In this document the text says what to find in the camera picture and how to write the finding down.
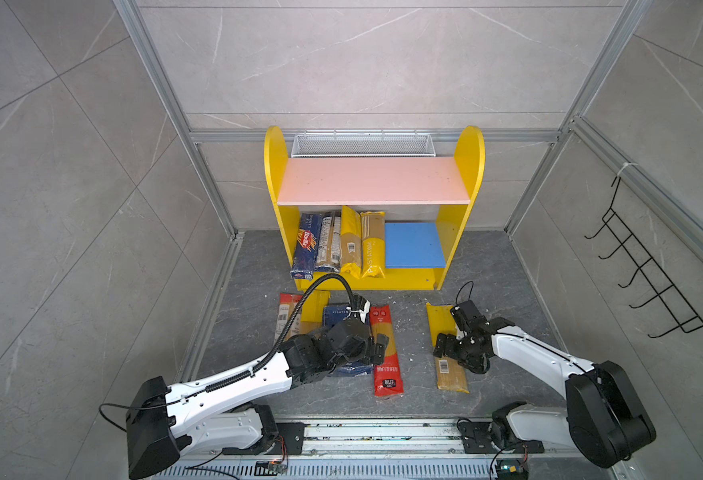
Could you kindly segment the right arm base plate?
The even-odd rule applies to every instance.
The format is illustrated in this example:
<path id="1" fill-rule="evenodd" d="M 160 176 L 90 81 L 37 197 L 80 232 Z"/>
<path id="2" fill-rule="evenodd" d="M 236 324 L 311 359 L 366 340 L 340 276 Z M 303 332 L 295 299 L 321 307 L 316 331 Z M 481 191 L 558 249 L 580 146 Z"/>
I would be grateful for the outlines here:
<path id="1" fill-rule="evenodd" d="M 459 418 L 455 426 L 459 430 L 459 437 L 466 454 L 491 454 L 501 451 L 519 454 L 545 452 L 545 446 L 540 441 L 517 439 L 501 421 Z"/>

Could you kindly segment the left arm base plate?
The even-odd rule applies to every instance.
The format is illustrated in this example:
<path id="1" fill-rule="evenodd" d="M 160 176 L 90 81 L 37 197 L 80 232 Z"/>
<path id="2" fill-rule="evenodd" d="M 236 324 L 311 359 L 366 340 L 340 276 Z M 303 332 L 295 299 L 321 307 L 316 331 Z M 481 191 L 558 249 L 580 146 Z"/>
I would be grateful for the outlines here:
<path id="1" fill-rule="evenodd" d="M 224 448 L 224 455 L 281 455 L 285 448 L 288 456 L 300 455 L 305 440 L 306 424 L 301 422 L 280 422 L 273 432 L 264 434 L 253 446 L 246 449 Z"/>

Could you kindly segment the yellow Pastatime spaghetti bag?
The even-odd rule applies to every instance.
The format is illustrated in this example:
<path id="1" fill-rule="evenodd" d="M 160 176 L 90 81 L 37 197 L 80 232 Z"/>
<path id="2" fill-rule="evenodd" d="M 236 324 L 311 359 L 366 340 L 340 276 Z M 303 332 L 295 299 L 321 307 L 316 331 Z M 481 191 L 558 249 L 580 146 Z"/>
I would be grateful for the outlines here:
<path id="1" fill-rule="evenodd" d="M 385 277 L 385 212 L 363 212 L 363 278 Z"/>

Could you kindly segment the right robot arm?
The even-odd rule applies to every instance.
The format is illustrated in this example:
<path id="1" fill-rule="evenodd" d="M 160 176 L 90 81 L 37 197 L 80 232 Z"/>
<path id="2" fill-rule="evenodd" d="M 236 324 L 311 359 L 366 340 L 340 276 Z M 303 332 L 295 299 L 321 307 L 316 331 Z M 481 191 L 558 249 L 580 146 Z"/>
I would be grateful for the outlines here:
<path id="1" fill-rule="evenodd" d="M 627 372 L 611 361 L 572 356 L 529 335 L 503 318 L 487 318 L 471 301 L 429 306 L 433 355 L 474 374 L 485 374 L 491 359 L 515 364 L 565 400 L 563 408 L 513 402 L 493 412 L 487 435 L 497 451 L 539 441 L 575 448 L 600 468 L 628 460 L 657 439 L 657 430 Z"/>

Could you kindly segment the blue Barilla spaghetti box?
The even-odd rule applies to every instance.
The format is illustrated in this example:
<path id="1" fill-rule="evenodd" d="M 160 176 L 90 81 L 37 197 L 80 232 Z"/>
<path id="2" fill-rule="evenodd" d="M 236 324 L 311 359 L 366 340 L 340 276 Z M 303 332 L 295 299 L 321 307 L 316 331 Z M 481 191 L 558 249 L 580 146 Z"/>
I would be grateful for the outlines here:
<path id="1" fill-rule="evenodd" d="M 290 272 L 295 280 L 313 278 L 323 218 L 322 213 L 303 213 L 300 216 Z"/>

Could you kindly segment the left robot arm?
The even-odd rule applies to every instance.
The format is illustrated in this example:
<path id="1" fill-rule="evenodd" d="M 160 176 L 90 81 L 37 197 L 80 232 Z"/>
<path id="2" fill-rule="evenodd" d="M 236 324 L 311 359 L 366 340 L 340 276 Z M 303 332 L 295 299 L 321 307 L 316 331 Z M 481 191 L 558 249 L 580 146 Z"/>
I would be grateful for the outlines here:
<path id="1" fill-rule="evenodd" d="M 123 408 L 129 478 L 153 476 L 203 444 L 218 454 L 261 453 L 273 446 L 278 428 L 269 408 L 256 400 L 319 382 L 349 363 L 383 364 L 389 336 L 373 333 L 367 323 L 371 304 L 339 274 L 311 283 L 288 324 L 330 280 L 348 297 L 341 322 L 298 335 L 285 326 L 267 354 L 207 378 L 172 385 L 160 376 L 145 381 Z"/>

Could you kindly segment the clear spaghetti bag white label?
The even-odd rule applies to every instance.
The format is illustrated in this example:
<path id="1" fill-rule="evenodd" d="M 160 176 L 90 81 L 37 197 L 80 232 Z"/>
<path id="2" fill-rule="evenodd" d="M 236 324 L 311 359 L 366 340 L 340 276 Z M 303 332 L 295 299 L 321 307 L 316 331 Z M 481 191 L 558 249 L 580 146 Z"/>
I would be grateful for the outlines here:
<path id="1" fill-rule="evenodd" d="M 340 271 L 340 228 L 339 212 L 329 212 L 322 218 L 315 270 L 338 273 Z"/>

